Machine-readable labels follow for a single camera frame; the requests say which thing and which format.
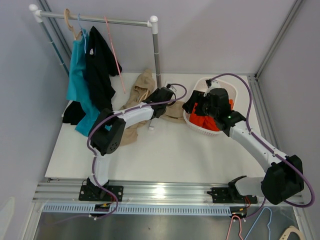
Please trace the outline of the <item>orange t shirt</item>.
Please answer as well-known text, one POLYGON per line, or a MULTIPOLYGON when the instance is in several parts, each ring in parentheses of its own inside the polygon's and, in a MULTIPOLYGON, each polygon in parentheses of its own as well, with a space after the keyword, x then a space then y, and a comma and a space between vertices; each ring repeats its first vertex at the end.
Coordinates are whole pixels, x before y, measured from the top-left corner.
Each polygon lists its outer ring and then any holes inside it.
POLYGON ((197 103, 194 104, 192 113, 189 116, 189 121, 198 126, 201 127, 203 129, 209 130, 209 131, 213 131, 213 132, 219 132, 220 130, 218 129, 218 127, 216 126, 216 123, 214 121, 214 119, 210 116, 200 116, 197 115, 195 113, 196 111, 196 107, 197 107, 197 103))

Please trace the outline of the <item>beige t shirt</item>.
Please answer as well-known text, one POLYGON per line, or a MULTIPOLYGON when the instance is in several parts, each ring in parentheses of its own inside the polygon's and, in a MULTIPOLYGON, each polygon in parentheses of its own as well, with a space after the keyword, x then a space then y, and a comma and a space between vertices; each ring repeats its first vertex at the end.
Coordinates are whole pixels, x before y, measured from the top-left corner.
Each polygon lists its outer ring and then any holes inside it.
MULTIPOLYGON (((131 87, 129 99, 126 104, 120 108, 121 110, 134 107, 151 95, 156 86, 156 81, 153 79, 152 73, 152 70, 147 68, 137 77, 131 87)), ((185 124, 183 104, 184 102, 182 101, 176 101, 174 104, 167 106, 161 118, 172 123, 185 124)), ((141 121, 126 128, 123 132, 120 146, 122 147, 136 142, 138 138, 138 128, 143 127, 146 123, 147 121, 141 121)))

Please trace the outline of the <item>pink wire hanger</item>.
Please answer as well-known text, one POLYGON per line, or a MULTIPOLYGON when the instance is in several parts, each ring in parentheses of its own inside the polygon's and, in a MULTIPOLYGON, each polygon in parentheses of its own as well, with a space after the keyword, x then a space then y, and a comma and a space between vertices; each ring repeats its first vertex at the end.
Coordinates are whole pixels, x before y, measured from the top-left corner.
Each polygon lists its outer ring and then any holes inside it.
POLYGON ((112 54, 113 54, 113 57, 114 57, 114 61, 115 61, 116 69, 117 69, 117 72, 118 72, 118 76, 120 78, 122 90, 123 90, 123 93, 126 94, 127 91, 126 91, 124 80, 123 80, 123 77, 122 77, 122 71, 120 70, 120 65, 119 65, 119 62, 118 62, 118 59, 117 59, 117 56, 116 56, 116 51, 115 51, 115 48, 114 48, 114 45, 113 45, 113 39, 112 39, 110 27, 109 27, 109 22, 108 22, 108 19, 107 19, 107 17, 105 15, 103 16, 103 18, 104 18, 104 21, 105 21, 105 24, 106 24, 107 35, 108 35, 108 39, 109 39, 109 42, 110 42, 111 51, 112 51, 112 54))

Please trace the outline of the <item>light blue wire hanger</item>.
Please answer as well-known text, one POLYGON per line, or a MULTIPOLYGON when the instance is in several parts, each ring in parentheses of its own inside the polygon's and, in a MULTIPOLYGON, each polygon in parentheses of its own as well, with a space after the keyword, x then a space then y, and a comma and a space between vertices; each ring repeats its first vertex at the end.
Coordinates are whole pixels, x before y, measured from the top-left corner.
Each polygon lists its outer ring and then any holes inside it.
POLYGON ((86 54, 87 53, 87 35, 88 35, 88 32, 82 27, 82 25, 80 23, 80 14, 79 13, 77 14, 77 22, 78 22, 78 25, 80 27, 80 33, 81 33, 82 38, 84 40, 84 53, 86 54))

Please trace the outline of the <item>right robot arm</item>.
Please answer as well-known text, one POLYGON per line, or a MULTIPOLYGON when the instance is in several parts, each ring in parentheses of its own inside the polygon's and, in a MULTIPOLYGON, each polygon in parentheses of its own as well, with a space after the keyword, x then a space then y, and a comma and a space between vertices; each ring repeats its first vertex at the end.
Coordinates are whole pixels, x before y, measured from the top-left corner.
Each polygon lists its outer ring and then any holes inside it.
POLYGON ((296 155, 287 156, 248 127, 247 119, 231 109, 229 95, 224 88, 209 92, 194 90, 182 106, 188 113, 210 117, 217 128, 238 142, 260 164, 264 177, 241 176, 231 182, 227 196, 240 202, 247 195, 264 196, 277 205, 304 189, 302 161, 296 155))

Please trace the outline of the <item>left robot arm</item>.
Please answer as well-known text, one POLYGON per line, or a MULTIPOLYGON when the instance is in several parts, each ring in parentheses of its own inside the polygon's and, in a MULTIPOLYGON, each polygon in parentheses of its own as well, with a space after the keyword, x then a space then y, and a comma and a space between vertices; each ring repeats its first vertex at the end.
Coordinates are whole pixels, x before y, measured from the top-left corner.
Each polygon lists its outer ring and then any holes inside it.
POLYGON ((95 120, 87 138, 87 148, 93 153, 91 175, 86 184, 91 186, 90 195, 97 201, 107 197, 109 182, 106 176, 102 183, 98 182, 98 157, 112 154, 120 146, 125 129, 143 121, 162 116, 168 104, 172 103, 175 92, 166 87, 156 89, 141 103, 120 111, 104 109, 95 120))

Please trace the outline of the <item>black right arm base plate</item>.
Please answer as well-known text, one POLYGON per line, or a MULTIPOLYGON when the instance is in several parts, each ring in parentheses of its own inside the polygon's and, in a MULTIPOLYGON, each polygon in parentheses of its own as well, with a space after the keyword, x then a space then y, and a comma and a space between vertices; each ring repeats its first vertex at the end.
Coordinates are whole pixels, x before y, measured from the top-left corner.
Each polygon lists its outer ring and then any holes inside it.
POLYGON ((257 204, 258 198, 252 195, 240 195, 232 187, 212 187, 206 192, 214 204, 257 204))

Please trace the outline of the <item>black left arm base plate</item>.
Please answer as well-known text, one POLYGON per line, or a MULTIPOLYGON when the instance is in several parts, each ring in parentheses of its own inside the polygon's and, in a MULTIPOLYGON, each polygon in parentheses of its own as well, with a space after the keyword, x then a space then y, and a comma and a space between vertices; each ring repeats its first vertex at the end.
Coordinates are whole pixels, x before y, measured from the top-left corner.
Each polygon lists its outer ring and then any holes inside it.
MULTIPOLYGON (((118 201, 121 202, 123 198, 124 187, 121 185, 109 185, 107 190, 114 194, 118 201)), ((79 201, 86 202, 115 202, 116 199, 110 193, 105 192, 101 188, 93 185, 82 185, 80 188, 79 201)))

